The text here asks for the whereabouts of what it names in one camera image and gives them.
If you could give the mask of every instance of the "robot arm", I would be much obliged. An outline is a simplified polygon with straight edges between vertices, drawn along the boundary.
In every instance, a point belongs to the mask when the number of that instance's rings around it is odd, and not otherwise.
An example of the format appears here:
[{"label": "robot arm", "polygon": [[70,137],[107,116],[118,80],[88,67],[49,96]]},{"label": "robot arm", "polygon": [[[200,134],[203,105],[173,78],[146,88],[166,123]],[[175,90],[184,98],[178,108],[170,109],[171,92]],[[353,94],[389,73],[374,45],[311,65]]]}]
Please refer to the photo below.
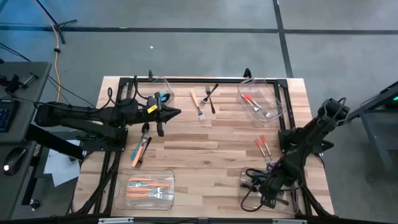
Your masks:
[{"label": "robot arm", "polygon": [[157,92],[155,98],[148,97],[146,105],[141,105],[141,108],[138,101],[131,98],[121,100],[114,107],[101,109],[50,102],[39,105],[34,121],[41,127],[65,126],[94,134],[102,141],[116,142],[125,137],[126,124],[156,122],[158,135],[164,136],[162,123],[181,110],[164,105],[161,98]]},{"label": "robot arm", "polygon": [[339,101],[326,100],[319,108],[318,116],[304,128],[279,132],[280,146],[285,154],[272,166],[266,180],[259,186],[263,195],[262,205],[275,208],[275,199],[282,186],[291,186],[302,178],[308,155],[333,147],[333,143],[323,138],[344,123],[349,111],[344,103],[345,98]]}]

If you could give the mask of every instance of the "butcher block tabletop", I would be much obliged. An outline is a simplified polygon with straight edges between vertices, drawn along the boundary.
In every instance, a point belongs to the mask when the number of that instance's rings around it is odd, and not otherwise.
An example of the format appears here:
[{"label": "butcher block tabletop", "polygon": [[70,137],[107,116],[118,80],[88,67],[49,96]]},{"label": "butcher block tabletop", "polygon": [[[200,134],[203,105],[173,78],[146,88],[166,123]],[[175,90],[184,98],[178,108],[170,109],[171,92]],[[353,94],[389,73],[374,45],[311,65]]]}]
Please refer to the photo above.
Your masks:
[{"label": "butcher block tabletop", "polygon": [[[116,93],[120,77],[104,77],[97,107],[107,100],[107,89]],[[288,78],[290,99],[297,127],[311,119],[304,80]],[[264,134],[273,159],[281,156],[277,132],[279,120],[264,127],[253,126],[243,107],[236,99],[238,84],[220,83],[211,95],[216,114],[210,102],[202,110],[206,120],[199,121],[196,106],[190,96],[194,90],[198,102],[205,96],[205,87],[214,83],[171,83],[175,98],[169,106],[182,112],[164,124],[164,137],[159,137],[156,124],[150,124],[152,142],[144,154],[140,170],[172,170],[175,174],[174,204],[170,210],[118,210],[113,206],[112,216],[125,217],[222,217],[222,218],[291,218],[292,215],[259,210],[245,212],[238,202],[239,175],[243,167],[263,167],[264,158],[254,140]],[[147,83],[139,83],[140,93],[156,91]],[[284,93],[281,92],[284,104]],[[286,127],[289,120],[285,113]],[[130,156],[139,142],[141,124],[127,126],[126,150],[122,153],[119,172],[131,167]],[[75,190],[74,207],[79,209],[94,192],[100,180],[104,153],[94,152],[84,161]],[[333,213],[325,171],[319,158],[309,156],[305,166],[308,188],[326,211]],[[108,188],[103,195],[106,204]]]}]

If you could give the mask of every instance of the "keyboard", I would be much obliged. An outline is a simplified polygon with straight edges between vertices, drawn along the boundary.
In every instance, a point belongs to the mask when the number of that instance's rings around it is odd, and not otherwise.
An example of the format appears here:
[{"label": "keyboard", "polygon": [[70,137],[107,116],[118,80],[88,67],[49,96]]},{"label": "keyboard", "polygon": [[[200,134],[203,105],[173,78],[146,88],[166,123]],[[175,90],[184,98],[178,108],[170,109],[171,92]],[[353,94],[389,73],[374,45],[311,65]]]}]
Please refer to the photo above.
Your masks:
[{"label": "keyboard", "polygon": [[7,133],[19,105],[17,100],[0,100],[0,133]]}]

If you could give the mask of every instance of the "gray floor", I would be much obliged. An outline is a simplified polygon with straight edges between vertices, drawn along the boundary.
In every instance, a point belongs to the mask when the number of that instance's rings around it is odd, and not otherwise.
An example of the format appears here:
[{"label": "gray floor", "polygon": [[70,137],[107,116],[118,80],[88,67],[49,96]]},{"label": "gray floor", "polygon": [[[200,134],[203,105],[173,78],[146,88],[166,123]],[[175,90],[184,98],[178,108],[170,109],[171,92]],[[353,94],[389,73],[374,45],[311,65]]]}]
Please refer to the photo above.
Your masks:
[{"label": "gray floor", "polygon": [[[276,28],[271,0],[43,0],[59,22],[76,26]],[[279,0],[286,29],[398,29],[394,0]],[[46,21],[31,1],[4,5],[0,23]],[[277,34],[66,32],[59,70],[62,85],[96,103],[105,75],[286,77]],[[361,102],[397,81],[398,35],[287,35],[296,78],[304,78],[315,115],[327,98]],[[31,60],[53,62],[51,32],[0,31],[0,42]],[[4,60],[21,60],[3,50]],[[84,105],[66,94],[74,104]],[[42,101],[56,97],[47,85]],[[397,222],[398,184],[382,172],[359,120],[328,137],[326,176],[335,213],[344,218]]]}]

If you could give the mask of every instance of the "clear plastic container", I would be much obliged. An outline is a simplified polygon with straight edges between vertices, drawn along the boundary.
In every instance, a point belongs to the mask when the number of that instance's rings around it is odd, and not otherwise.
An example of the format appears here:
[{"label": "clear plastic container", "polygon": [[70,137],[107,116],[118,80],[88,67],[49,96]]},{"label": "clear plastic container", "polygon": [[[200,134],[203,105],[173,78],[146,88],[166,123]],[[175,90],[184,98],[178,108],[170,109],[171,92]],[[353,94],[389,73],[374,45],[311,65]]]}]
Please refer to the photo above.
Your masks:
[{"label": "clear plastic container", "polygon": [[123,169],[116,182],[114,207],[118,210],[168,210],[173,206],[174,188],[171,170]]},{"label": "clear plastic container", "polygon": [[[124,90],[122,92],[122,99],[126,97],[126,94],[130,92],[131,96],[133,96],[135,88],[133,87],[131,91]],[[155,96],[155,92],[159,92],[161,96],[164,94],[170,94],[170,98],[164,102],[165,105],[169,105],[170,102],[174,100],[174,93],[172,87],[168,83],[165,77],[157,77],[153,82],[150,83],[138,83],[138,91],[144,96]]]},{"label": "clear plastic container", "polygon": [[[241,171],[241,176],[239,178],[239,188],[238,188],[238,202],[241,204],[243,198],[246,196],[246,194],[249,192],[249,189],[241,187],[241,182],[245,182],[248,185],[252,186],[251,178],[246,175],[246,169],[248,167],[245,167]],[[283,186],[282,189],[293,189],[297,187],[297,184],[294,184],[291,187],[286,187]],[[243,203],[243,207],[246,209],[254,209],[257,208],[260,205],[260,199],[261,199],[261,194],[259,192],[251,192],[249,196],[246,198],[246,200]],[[278,212],[278,213],[284,213],[288,215],[294,215],[298,212],[299,206],[297,204],[298,202],[298,195],[294,195],[293,191],[286,191],[283,192],[282,194],[279,194],[277,196],[277,201],[276,201],[276,206],[275,208],[269,208],[267,206],[262,206],[260,209],[265,210],[265,211],[270,211],[270,212]]]},{"label": "clear plastic container", "polygon": [[256,127],[262,127],[286,112],[286,106],[276,98],[270,86],[265,78],[250,78],[238,85],[236,99]]}]

